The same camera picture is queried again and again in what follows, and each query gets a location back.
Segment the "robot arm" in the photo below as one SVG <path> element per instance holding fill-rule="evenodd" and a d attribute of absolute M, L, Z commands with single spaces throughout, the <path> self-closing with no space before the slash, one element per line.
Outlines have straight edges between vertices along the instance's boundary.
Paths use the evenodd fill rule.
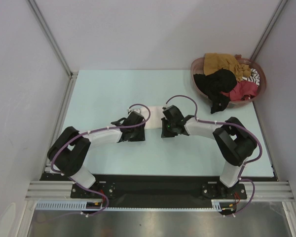
<path fill-rule="evenodd" d="M 221 183 L 231 188 L 238 182 L 238 174 L 243 162 L 252 155 L 257 143 L 248 133 L 237 127 L 206 124 L 196 121 L 192 115 L 184 117 L 174 105 L 164 108 L 162 118 L 162 138 L 175 137 L 179 134 L 196 135 L 215 139 L 226 162 L 220 176 Z M 226 122 L 243 124 L 234 117 Z"/>
<path fill-rule="evenodd" d="M 72 148 L 66 147 L 59 154 L 55 161 L 55 166 L 62 174 L 70 177 L 83 187 L 90 188 L 95 183 L 95 177 L 83 166 L 88 150 L 109 143 L 144 141 L 145 124 L 134 128 L 122 128 L 124 126 L 137 125 L 144 119 L 144 116 L 132 111 L 127 118 L 121 118 L 111 123 L 120 128 L 99 131 L 79 137 L 70 143 Z M 49 160 L 52 161 L 56 153 L 78 134 L 79 131 L 74 127 L 67 127 L 49 149 L 47 153 Z"/>

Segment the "light blue table surface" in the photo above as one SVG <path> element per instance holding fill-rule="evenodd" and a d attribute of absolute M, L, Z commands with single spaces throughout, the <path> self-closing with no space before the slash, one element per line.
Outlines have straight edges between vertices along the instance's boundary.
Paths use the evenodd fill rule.
<path fill-rule="evenodd" d="M 273 172 L 253 104 L 210 114 L 210 106 L 191 85 L 189 70 L 90 70 L 79 71 L 63 129 L 80 131 L 106 127 L 127 116 L 134 103 L 162 106 L 173 95 L 192 97 L 198 117 L 225 121 L 237 117 L 262 143 L 260 160 L 248 164 L 243 176 L 273 177 Z M 194 114 L 194 104 L 175 98 L 184 116 Z M 84 165 L 94 174 L 219 176 L 224 158 L 215 140 L 179 135 L 162 139 L 161 129 L 145 130 L 144 142 L 107 144 L 88 152 Z M 257 157 L 256 148 L 251 158 Z"/>

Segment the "clothes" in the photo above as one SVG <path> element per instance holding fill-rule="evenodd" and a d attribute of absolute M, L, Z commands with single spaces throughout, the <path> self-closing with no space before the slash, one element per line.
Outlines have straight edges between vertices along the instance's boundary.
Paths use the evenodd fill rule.
<path fill-rule="evenodd" d="M 221 94 L 230 92 L 236 85 L 235 75 L 226 69 L 220 69 L 213 74 L 195 74 L 196 86 L 213 102 L 211 113 L 223 111 L 230 101 L 229 97 Z"/>
<path fill-rule="evenodd" d="M 242 80 L 229 92 L 221 92 L 230 98 L 231 101 L 249 100 L 258 94 L 258 86 L 254 82 Z"/>
<path fill-rule="evenodd" d="M 242 80 L 254 82 L 257 84 L 257 86 L 260 85 L 260 75 L 258 74 L 257 70 L 253 68 L 251 68 L 251 75 L 248 78 L 242 77 Z"/>
<path fill-rule="evenodd" d="M 242 77 L 249 77 L 251 71 L 249 65 L 239 64 L 236 58 L 226 53 L 206 53 L 204 60 L 204 74 L 210 75 L 219 69 L 228 69 L 232 71 L 237 81 L 241 81 Z"/>

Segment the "black cloth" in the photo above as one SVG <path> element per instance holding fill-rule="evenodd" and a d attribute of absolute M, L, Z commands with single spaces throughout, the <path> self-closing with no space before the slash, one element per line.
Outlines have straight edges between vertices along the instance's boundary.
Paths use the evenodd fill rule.
<path fill-rule="evenodd" d="M 211 114 L 227 108 L 230 98 L 220 92 L 230 92 L 236 85 L 234 73 L 227 69 L 220 69 L 213 74 L 195 74 L 196 86 L 213 102 Z"/>

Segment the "laundry basket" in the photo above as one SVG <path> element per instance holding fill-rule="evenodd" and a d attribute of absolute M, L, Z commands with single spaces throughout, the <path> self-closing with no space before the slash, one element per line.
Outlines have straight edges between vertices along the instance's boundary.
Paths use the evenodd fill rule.
<path fill-rule="evenodd" d="M 200 89 L 197 88 L 196 84 L 195 84 L 195 80 L 194 80 L 194 74 L 204 74 L 204 59 L 205 58 L 198 58 L 196 59 L 192 65 L 191 65 L 191 79 L 193 81 L 193 85 L 195 90 L 207 101 L 207 102 L 211 102 L 210 99 L 208 99 L 208 96 L 205 95 L 202 91 L 200 91 Z M 256 69 L 256 71 L 258 72 L 259 76 L 260 76 L 260 85 L 258 87 L 258 94 L 256 95 L 256 97 L 250 99 L 250 100 L 241 100 L 241 101 L 230 101 L 228 104 L 228 108 L 236 108 L 236 107 L 240 107 L 246 104 L 251 103 L 252 101 L 256 100 L 258 97 L 260 97 L 265 89 L 266 89 L 266 78 L 265 78 L 265 74 L 261 68 L 261 66 L 256 63 L 251 61 L 248 58 L 241 58 L 241 57 L 237 57 L 236 56 L 237 61 L 240 64 L 246 64 L 249 65 L 250 68 L 254 68 Z"/>

